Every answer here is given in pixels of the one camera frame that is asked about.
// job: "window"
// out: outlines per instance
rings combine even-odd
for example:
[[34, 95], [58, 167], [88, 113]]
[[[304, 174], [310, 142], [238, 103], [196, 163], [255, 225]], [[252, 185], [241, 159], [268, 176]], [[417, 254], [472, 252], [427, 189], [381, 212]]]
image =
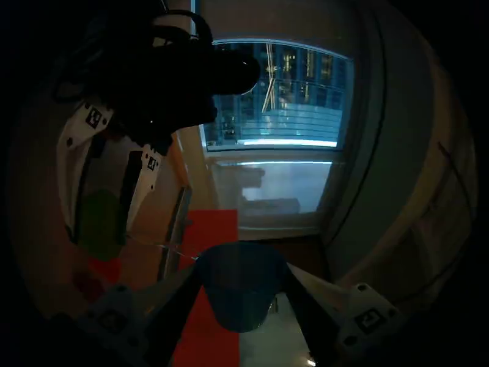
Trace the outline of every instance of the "window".
[[208, 152], [341, 149], [350, 60], [284, 42], [234, 40], [217, 47], [253, 55], [261, 74], [252, 91], [215, 97], [216, 122], [201, 130]]

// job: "green object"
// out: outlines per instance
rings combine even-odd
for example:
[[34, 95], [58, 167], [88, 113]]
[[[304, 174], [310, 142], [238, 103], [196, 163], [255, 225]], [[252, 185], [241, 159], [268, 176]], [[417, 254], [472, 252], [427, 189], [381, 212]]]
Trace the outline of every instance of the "green object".
[[78, 244], [95, 259], [114, 259], [125, 245], [125, 222], [113, 193], [99, 190], [87, 195], [81, 203]]

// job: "glass skyscraper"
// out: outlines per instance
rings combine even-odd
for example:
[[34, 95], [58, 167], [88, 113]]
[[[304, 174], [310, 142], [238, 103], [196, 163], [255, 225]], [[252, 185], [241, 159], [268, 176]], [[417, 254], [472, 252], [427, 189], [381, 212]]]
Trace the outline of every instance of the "glass skyscraper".
[[253, 55], [261, 75], [244, 95], [215, 97], [218, 117], [204, 125], [208, 150], [337, 146], [345, 108], [346, 59], [305, 46], [268, 42], [217, 47]]

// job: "red object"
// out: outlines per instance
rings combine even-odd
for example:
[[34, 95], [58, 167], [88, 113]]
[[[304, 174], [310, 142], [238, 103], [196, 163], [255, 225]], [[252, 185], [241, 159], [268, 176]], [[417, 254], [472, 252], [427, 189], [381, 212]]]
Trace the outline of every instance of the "red object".
[[105, 293], [100, 280], [93, 279], [88, 273], [74, 274], [72, 282], [89, 303], [95, 302]]
[[[196, 210], [189, 212], [192, 222], [185, 229], [182, 253], [198, 256], [212, 246], [238, 240], [238, 213], [236, 210]], [[193, 264], [180, 257], [179, 269]], [[190, 311], [182, 338], [174, 352], [174, 367], [239, 367], [239, 334], [221, 327], [203, 288]]]
[[120, 277], [120, 259], [102, 261], [95, 258], [89, 259], [90, 270], [100, 275], [110, 284], [116, 284]]

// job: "red sheet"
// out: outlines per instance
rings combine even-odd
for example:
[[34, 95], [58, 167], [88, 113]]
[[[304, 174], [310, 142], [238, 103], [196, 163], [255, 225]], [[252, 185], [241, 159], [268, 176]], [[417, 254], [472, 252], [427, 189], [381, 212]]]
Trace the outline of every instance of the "red sheet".
[[[196, 210], [188, 214], [192, 222], [185, 230], [182, 253], [198, 256], [215, 245], [238, 240], [236, 210]], [[180, 257], [179, 268], [194, 261]], [[202, 288], [188, 316], [182, 338], [174, 352], [174, 367], [239, 367], [239, 334], [222, 328], [216, 321]]]

